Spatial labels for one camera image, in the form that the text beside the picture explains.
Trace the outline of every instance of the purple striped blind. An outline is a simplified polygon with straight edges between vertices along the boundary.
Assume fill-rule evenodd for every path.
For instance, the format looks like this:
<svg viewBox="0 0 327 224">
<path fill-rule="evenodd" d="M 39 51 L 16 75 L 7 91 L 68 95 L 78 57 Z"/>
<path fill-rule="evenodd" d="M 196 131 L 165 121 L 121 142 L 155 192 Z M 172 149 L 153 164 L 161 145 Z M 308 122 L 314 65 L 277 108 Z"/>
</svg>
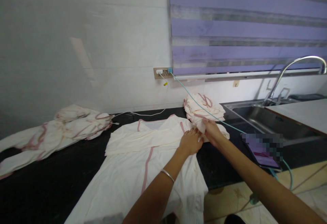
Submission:
<svg viewBox="0 0 327 224">
<path fill-rule="evenodd" d="M 280 70 L 327 57 L 327 0 L 170 0 L 175 75 Z M 318 68 L 306 59 L 291 69 Z"/>
</svg>

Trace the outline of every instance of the white clothing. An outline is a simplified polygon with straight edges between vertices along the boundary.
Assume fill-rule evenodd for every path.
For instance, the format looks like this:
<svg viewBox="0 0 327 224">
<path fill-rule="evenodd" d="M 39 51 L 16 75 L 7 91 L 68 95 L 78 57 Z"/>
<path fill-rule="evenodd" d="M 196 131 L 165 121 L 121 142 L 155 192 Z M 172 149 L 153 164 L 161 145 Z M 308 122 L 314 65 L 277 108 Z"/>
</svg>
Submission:
<svg viewBox="0 0 327 224">
<path fill-rule="evenodd" d="M 47 158 L 53 152 L 79 140 L 98 137 L 111 127 L 113 117 L 114 115 L 71 105 L 61 109 L 55 115 L 55 120 L 0 140 L 0 152 L 10 147 L 23 150 L 1 162 L 0 178 L 34 161 Z"/>
<path fill-rule="evenodd" d="M 176 115 L 167 120 L 124 125 L 111 134 L 106 159 L 66 220 L 70 223 L 120 224 L 141 193 L 168 163 L 191 123 Z M 208 192 L 196 155 L 184 163 L 164 217 L 174 212 L 180 223 L 203 223 Z"/>
<path fill-rule="evenodd" d="M 220 104 L 215 104 L 212 102 L 207 96 L 201 95 L 201 94 L 193 94 L 193 98 L 208 112 L 210 112 L 212 115 L 214 115 L 216 118 L 218 118 L 221 121 L 225 121 L 224 119 L 224 113 L 225 110 Z M 209 113 L 204 111 L 201 107 L 198 106 L 198 104 L 191 98 L 190 95 L 187 96 L 187 98 L 184 100 L 184 109 L 186 112 L 186 117 L 189 119 L 194 126 L 196 126 L 201 133 L 204 134 L 205 132 L 205 126 L 202 122 L 203 118 L 210 119 L 213 121 L 218 121 L 213 116 L 211 116 Z M 227 139 L 230 138 L 229 133 L 226 131 L 225 127 L 217 124 L 217 127 L 221 131 L 224 137 Z"/>
</svg>

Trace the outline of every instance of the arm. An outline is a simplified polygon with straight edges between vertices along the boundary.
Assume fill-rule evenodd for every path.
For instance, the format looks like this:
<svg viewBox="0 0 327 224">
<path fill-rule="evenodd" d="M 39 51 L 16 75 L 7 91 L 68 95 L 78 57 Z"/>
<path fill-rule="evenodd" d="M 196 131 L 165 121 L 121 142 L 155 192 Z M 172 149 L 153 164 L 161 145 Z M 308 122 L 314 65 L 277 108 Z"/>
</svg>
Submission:
<svg viewBox="0 0 327 224">
<path fill-rule="evenodd" d="M 203 139 L 198 142 L 200 135 L 201 133 L 197 129 L 186 131 L 180 146 L 163 168 L 174 180 L 176 180 L 188 156 L 197 153 L 201 148 Z M 159 223 L 166 209 L 172 188 L 173 181 L 165 173 L 160 172 L 133 205 L 123 224 Z"/>
<path fill-rule="evenodd" d="M 227 140 L 216 123 L 203 120 L 209 141 L 224 155 L 278 223 L 325 223 L 312 209 L 281 183 L 248 159 Z"/>
</svg>

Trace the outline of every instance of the power socket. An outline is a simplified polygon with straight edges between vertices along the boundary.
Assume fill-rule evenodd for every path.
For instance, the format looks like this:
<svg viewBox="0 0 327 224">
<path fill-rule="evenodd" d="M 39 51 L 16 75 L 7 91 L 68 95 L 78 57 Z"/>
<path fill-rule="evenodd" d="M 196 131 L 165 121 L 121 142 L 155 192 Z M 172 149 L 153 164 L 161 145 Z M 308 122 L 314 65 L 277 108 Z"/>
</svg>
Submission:
<svg viewBox="0 0 327 224">
<path fill-rule="evenodd" d="M 154 79 L 162 79 L 162 77 L 157 74 L 157 70 L 162 70 L 162 76 L 164 78 L 173 78 L 173 75 L 171 73 L 168 73 L 168 67 L 162 67 L 162 68 L 153 68 L 154 73 Z"/>
</svg>

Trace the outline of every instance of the hand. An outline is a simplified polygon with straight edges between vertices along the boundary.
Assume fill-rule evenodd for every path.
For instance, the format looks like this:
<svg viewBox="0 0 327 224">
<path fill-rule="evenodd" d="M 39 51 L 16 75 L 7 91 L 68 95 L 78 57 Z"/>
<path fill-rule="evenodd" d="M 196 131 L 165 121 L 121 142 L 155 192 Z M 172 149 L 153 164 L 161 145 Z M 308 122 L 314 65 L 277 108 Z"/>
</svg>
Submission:
<svg viewBox="0 0 327 224">
<path fill-rule="evenodd" d="M 186 131 L 180 142 L 180 150 L 186 153 L 187 156 L 197 153 L 204 142 L 203 137 L 199 141 L 199 137 L 201 136 L 202 133 L 197 128 Z"/>
<path fill-rule="evenodd" d="M 208 138 L 208 140 L 214 147 L 217 147 L 218 142 L 221 139 L 224 139 L 225 137 L 220 132 L 219 128 L 217 127 L 217 124 L 214 121 L 203 119 L 202 122 L 205 125 L 204 135 Z"/>
</svg>

